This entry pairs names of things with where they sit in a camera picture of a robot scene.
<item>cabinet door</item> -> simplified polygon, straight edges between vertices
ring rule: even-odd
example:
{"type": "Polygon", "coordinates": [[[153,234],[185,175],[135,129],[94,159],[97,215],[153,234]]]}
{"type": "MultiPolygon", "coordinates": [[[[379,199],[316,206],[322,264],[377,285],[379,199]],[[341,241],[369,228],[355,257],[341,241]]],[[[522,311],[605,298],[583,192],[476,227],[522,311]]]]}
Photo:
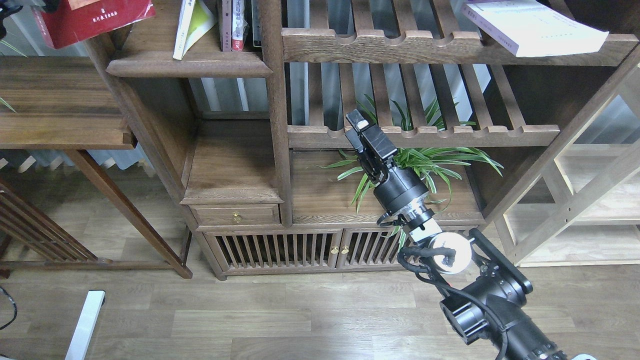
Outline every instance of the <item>cabinet door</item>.
{"type": "Polygon", "coordinates": [[[397,263],[400,233],[393,228],[345,229],[336,267],[401,268],[397,263]]]}
{"type": "Polygon", "coordinates": [[[220,249],[226,275],[333,269],[341,234],[341,230],[204,233],[212,249],[220,249]]]}

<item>book spine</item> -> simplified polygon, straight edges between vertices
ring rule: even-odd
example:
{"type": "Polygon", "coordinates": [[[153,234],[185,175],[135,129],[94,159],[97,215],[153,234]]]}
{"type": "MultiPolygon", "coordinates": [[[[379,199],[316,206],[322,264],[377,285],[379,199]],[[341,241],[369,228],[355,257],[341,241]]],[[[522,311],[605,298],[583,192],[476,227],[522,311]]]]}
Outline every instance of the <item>book spine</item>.
{"type": "Polygon", "coordinates": [[[242,51],[244,49],[244,0],[233,0],[232,17],[231,51],[242,51]]]}
{"type": "Polygon", "coordinates": [[[40,29],[40,33],[42,34],[45,44],[55,49],[56,47],[53,46],[53,39],[51,38],[47,24],[45,24],[44,19],[42,18],[42,12],[35,6],[31,7],[31,12],[33,12],[33,17],[36,19],[36,24],[38,24],[38,29],[40,29]]]}
{"type": "Polygon", "coordinates": [[[218,17],[220,23],[220,48],[222,51],[231,51],[232,31],[232,3],[231,0],[218,1],[218,17]]]}
{"type": "Polygon", "coordinates": [[[193,7],[196,0],[182,0],[182,8],[180,8],[180,18],[178,19],[178,31],[175,36],[175,47],[173,48],[173,58],[182,60],[184,56],[184,45],[189,35],[189,24],[191,24],[191,16],[193,15],[193,7]]]}
{"type": "Polygon", "coordinates": [[[487,21],[482,15],[471,8],[468,4],[462,7],[462,13],[469,18],[478,28],[484,30],[489,36],[498,41],[504,46],[511,54],[517,55],[518,48],[520,47],[515,41],[498,30],[491,22],[487,21]]]}

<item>brass knob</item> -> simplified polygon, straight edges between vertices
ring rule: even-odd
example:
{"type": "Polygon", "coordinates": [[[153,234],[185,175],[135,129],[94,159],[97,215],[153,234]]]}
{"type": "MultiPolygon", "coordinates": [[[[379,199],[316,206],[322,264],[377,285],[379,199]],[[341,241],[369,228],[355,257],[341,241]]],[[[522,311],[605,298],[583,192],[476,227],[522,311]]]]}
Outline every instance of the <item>brass knob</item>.
{"type": "Polygon", "coordinates": [[[241,221],[242,221],[242,216],[240,216],[239,213],[234,213],[234,222],[236,224],[240,224],[241,221]]]}

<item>spider plant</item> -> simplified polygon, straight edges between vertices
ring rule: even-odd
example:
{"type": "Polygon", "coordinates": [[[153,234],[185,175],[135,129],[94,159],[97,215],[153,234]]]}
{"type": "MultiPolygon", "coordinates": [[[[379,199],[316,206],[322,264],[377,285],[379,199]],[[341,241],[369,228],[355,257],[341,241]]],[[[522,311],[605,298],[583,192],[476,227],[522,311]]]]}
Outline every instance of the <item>spider plant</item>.
{"type": "MultiPolygon", "coordinates": [[[[15,51],[16,53],[24,56],[25,58],[27,57],[22,51],[18,50],[15,46],[9,44],[8,42],[4,41],[4,40],[0,40],[0,44],[5,45],[6,47],[8,47],[9,49],[15,51]]],[[[14,113],[16,112],[15,109],[13,108],[13,106],[9,105],[8,102],[6,102],[2,97],[0,97],[0,104],[5,105],[7,108],[9,108],[9,110],[13,111],[14,113]]]]}
{"type": "MultiPolygon", "coordinates": [[[[370,96],[366,95],[367,100],[369,101],[369,105],[371,107],[358,102],[362,111],[375,123],[378,122],[378,118],[376,116],[376,104],[371,99],[370,96]]],[[[400,125],[404,130],[409,130],[413,128],[412,119],[409,111],[407,109],[403,110],[398,102],[392,100],[398,112],[401,115],[400,125]]],[[[442,118],[442,114],[440,113],[440,106],[438,104],[437,99],[433,99],[431,104],[427,106],[424,110],[425,120],[427,125],[436,126],[439,130],[443,130],[444,120],[442,118]]],[[[473,122],[461,122],[461,125],[473,125],[473,122]]],[[[336,163],[332,163],[323,168],[335,168],[342,167],[345,165],[349,165],[355,161],[357,161],[357,157],[355,155],[347,155],[342,149],[340,150],[340,155],[344,158],[342,161],[338,161],[336,163]]],[[[481,163],[489,164],[498,174],[502,175],[500,169],[502,165],[492,160],[487,153],[480,149],[476,149],[475,147],[426,147],[426,148],[399,148],[398,153],[394,156],[394,160],[397,165],[401,168],[410,167],[415,171],[415,173],[425,182],[429,191],[431,193],[438,193],[438,189],[436,188],[436,184],[434,178],[440,178],[447,185],[449,191],[449,201],[445,208],[441,211],[444,211],[449,204],[451,203],[453,194],[451,189],[451,179],[462,180],[462,175],[460,173],[447,168],[447,165],[461,165],[461,166],[469,166],[471,165],[471,161],[477,161],[481,163]]],[[[338,175],[338,180],[342,180],[347,176],[355,174],[357,172],[363,171],[362,167],[356,166],[353,167],[340,175],[338,175]]],[[[360,205],[362,204],[362,200],[364,199],[367,192],[373,188],[374,185],[367,177],[367,174],[363,174],[358,187],[356,188],[356,192],[351,200],[351,205],[356,204],[356,213],[360,211],[360,205]]],[[[432,204],[438,204],[446,201],[447,199],[440,200],[430,200],[432,204]]],[[[395,235],[399,231],[400,227],[396,227],[391,235],[395,235]]],[[[399,237],[399,241],[401,246],[404,244],[406,239],[406,235],[401,233],[399,237]]]]}

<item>wooden shelf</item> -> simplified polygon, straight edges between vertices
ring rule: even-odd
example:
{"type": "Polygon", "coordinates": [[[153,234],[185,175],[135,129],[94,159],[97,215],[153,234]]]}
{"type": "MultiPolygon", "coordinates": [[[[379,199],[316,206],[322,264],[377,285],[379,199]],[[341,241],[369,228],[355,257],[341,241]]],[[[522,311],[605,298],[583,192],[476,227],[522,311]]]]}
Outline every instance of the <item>wooden shelf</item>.
{"type": "MultiPolygon", "coordinates": [[[[367,194],[360,213],[351,204],[353,194],[362,175],[354,174],[338,182],[338,174],[349,167],[320,168],[341,160],[336,151],[296,151],[292,157],[293,222],[296,225],[314,224],[316,227],[372,227],[384,212],[373,194],[367,194]]],[[[453,180],[453,199],[449,207],[435,218],[441,226],[484,224],[473,191],[463,168],[454,169],[462,175],[462,181],[453,180]]],[[[440,190],[433,199],[447,198],[447,186],[436,181],[440,190]]],[[[446,206],[433,204],[436,213],[446,206]]]]}
{"type": "Polygon", "coordinates": [[[135,139],[89,58],[2,56],[3,149],[132,149],[135,139]]]}
{"type": "Polygon", "coordinates": [[[181,204],[277,204],[269,120],[200,125],[181,204]]]}
{"type": "MultiPolygon", "coordinates": [[[[411,6],[393,1],[397,38],[387,38],[374,29],[371,9],[362,2],[353,3],[355,34],[345,37],[328,29],[325,22],[312,19],[312,28],[282,30],[286,62],[339,63],[491,63],[514,65],[582,65],[618,66],[638,43],[635,35],[610,34],[597,53],[539,58],[516,58],[492,38],[481,38],[475,31],[460,31],[450,4],[431,0],[438,30],[442,38],[431,31],[418,30],[411,6]]],[[[561,12],[568,12],[563,1],[561,12]]],[[[326,17],[326,5],[316,5],[314,17],[326,17]]]]}
{"type": "MultiPolygon", "coordinates": [[[[507,215],[510,234],[522,241],[551,213],[553,204],[518,204],[507,215]]],[[[634,225],[601,225],[576,221],[527,256],[520,266],[606,265],[640,263],[640,232],[634,225]]]]}
{"type": "MultiPolygon", "coordinates": [[[[574,144],[559,157],[558,166],[570,191],[579,192],[629,145],[574,144]]],[[[640,224],[640,175],[615,186],[583,213],[580,224],[640,224]]]]}
{"type": "Polygon", "coordinates": [[[265,78],[271,74],[260,52],[222,52],[217,25],[182,60],[174,60],[180,3],[157,0],[154,7],[154,18],[133,25],[108,73],[130,78],[265,78]]]}
{"type": "MultiPolygon", "coordinates": [[[[429,69],[435,86],[445,129],[427,126],[424,108],[420,98],[418,79],[413,65],[400,65],[400,73],[406,94],[408,111],[413,120],[413,129],[403,130],[394,126],[392,121],[385,70],[381,64],[369,64],[373,97],[376,102],[378,124],[398,147],[507,147],[507,146],[547,146],[559,134],[557,125],[527,125],[520,112],[504,69],[500,65],[490,65],[492,81],[499,90],[501,104],[488,102],[481,90],[476,71],[472,65],[459,65],[465,89],[474,111],[474,126],[460,126],[456,106],[451,95],[444,67],[431,64],[429,69]],[[505,109],[503,117],[492,118],[496,107],[505,109]]],[[[309,64],[309,84],[315,87],[309,91],[309,124],[288,127],[289,146],[294,148],[341,148],[350,147],[344,136],[343,124],[338,130],[332,130],[324,124],[322,70],[319,64],[309,64]]],[[[350,111],[356,108],[353,67],[340,64],[340,92],[342,109],[350,111]]]]}

